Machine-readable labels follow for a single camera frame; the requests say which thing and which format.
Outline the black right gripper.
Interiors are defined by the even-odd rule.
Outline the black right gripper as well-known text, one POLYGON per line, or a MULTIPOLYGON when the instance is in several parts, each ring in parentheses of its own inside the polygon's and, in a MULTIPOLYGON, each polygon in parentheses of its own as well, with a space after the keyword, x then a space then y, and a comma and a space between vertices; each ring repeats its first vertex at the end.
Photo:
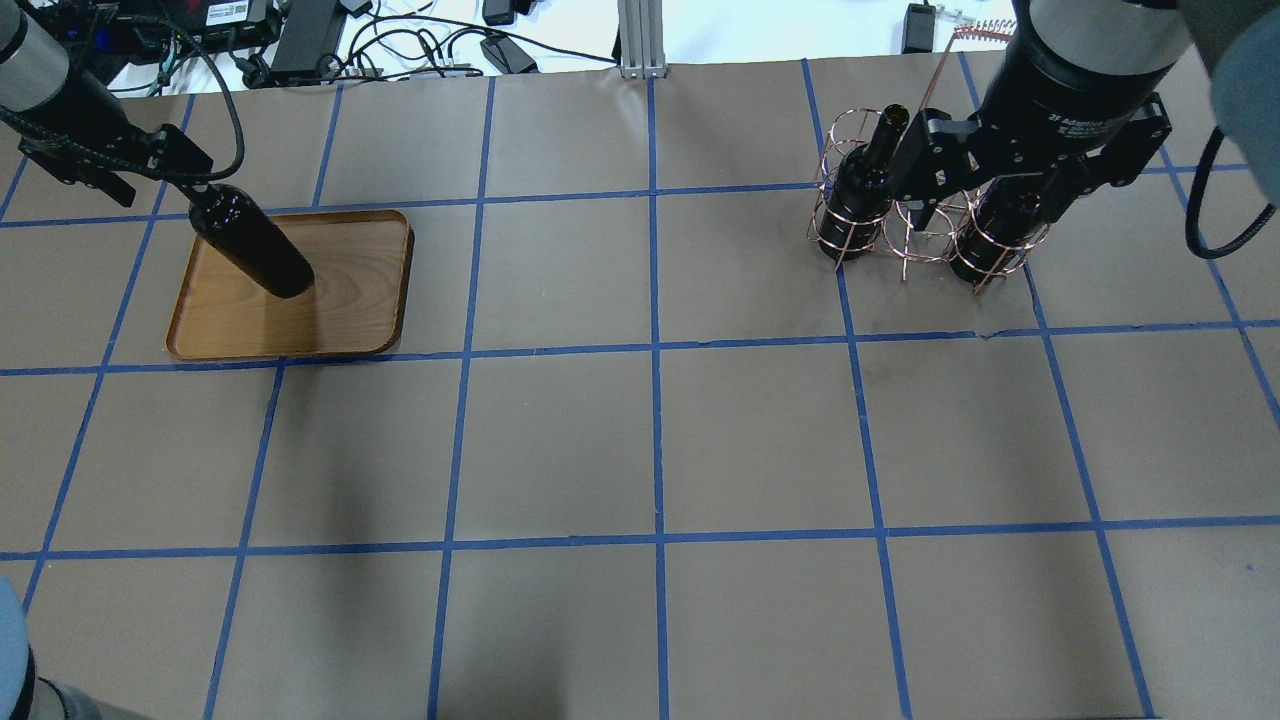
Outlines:
POLYGON ((1170 65, 1111 76, 1039 40, 1014 40, 980 105, 964 120, 925 108, 890 161, 891 197, 924 231, 938 205, 1011 176, 1044 176, 1039 220, 1052 225, 1102 183, 1132 183, 1171 135, 1158 83, 1170 65))

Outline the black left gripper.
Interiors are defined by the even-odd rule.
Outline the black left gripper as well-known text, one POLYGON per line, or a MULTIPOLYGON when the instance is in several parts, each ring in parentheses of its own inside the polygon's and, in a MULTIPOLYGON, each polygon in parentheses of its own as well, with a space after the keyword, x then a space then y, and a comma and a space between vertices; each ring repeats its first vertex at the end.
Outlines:
POLYGON ((50 129, 19 123, 19 150, 37 167, 64 184, 83 184, 114 202, 133 202, 134 187, 123 173, 168 182, 184 196, 212 196, 216 186, 207 179, 212 159, 173 124, 114 138, 105 149, 92 149, 50 129))

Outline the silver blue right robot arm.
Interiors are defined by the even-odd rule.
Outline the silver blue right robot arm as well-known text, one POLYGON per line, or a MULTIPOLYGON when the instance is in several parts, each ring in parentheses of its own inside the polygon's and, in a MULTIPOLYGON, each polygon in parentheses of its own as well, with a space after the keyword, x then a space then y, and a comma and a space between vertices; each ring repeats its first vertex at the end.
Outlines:
POLYGON ((1158 86, 1192 44, 1188 1, 1016 1, 1014 27, 965 119, 923 108, 890 164, 922 232, 979 192, 948 261, 978 281, 1023 259, 1078 200, 1130 184, 1171 135, 1158 86))

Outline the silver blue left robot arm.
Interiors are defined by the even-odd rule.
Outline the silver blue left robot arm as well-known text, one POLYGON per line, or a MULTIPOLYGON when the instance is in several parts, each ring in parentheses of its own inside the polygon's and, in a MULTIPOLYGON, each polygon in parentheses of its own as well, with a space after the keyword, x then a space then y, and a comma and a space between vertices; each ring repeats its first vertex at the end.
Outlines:
POLYGON ((225 94, 236 155, 223 169, 174 124, 145 129, 119 99, 17 1, 3 3, 3 123, 20 136, 19 150, 63 184, 83 184, 129 208, 134 187, 124 174, 165 182, 196 208, 233 191, 228 178, 244 160, 244 133, 225 94))

